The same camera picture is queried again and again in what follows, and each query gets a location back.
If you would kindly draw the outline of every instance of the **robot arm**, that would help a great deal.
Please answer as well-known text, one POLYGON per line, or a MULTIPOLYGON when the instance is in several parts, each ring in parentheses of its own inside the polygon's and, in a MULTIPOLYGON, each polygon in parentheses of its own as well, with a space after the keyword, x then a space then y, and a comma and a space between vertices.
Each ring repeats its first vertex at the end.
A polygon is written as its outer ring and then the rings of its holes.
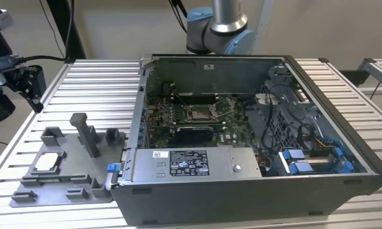
MULTIPOLYGON (((13 23, 7 10, 0 10, 0 31, 13 23)), ((24 66, 23 58, 13 55, 12 49, 0 32, 0 106, 12 113, 15 105, 3 93, 3 86, 17 92, 28 101, 33 111, 43 110, 40 99, 45 91, 43 68, 39 65, 24 66)))
POLYGON ((213 0, 213 7, 191 9, 187 50, 195 54, 250 54, 255 33, 247 29, 241 0, 213 0))

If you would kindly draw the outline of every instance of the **green circuit board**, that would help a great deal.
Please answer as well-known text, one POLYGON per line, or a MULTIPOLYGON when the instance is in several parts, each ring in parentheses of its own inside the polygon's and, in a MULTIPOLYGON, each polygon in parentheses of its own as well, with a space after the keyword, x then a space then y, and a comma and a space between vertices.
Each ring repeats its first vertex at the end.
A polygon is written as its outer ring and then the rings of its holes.
POLYGON ((155 98, 148 104, 150 147, 258 147, 243 102, 238 98, 219 96, 211 104, 184 104, 155 98), (203 143, 179 144, 175 140, 182 128, 209 128, 213 130, 213 137, 203 143))

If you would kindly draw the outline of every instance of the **power supply label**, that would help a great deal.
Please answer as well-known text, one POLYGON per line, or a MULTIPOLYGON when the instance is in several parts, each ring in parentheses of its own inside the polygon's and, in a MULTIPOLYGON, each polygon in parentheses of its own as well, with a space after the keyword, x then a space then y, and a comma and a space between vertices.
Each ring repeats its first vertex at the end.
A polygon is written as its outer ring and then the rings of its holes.
POLYGON ((210 165, 206 150, 170 151, 170 174, 172 176, 209 176, 210 165))

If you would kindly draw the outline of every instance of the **motherboard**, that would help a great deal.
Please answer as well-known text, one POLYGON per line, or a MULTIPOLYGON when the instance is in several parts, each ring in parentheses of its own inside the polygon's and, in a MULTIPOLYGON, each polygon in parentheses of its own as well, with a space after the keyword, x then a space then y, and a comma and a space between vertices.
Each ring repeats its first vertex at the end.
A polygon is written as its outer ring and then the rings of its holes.
POLYGON ((147 108, 147 142, 151 148, 258 148, 245 101, 235 95, 172 94, 170 98, 151 98, 147 108))

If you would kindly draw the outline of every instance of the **aluminum table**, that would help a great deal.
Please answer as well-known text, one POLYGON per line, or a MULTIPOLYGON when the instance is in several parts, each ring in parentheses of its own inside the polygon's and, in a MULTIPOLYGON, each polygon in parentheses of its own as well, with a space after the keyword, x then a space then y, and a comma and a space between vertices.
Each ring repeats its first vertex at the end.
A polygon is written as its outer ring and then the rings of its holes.
MULTIPOLYGON (((297 60, 382 160, 382 111, 330 63, 297 60)), ((44 111, 31 113, 0 156, 0 228, 135 228, 126 224, 115 202, 28 208, 8 205, 43 144, 40 135, 47 126, 76 133, 68 120, 74 112, 86 112, 96 131, 118 127, 130 132, 138 70, 139 61, 126 60, 78 60, 63 66, 41 100, 44 111)), ((382 228, 382 188, 370 196, 353 198, 329 216, 167 228, 382 228)))

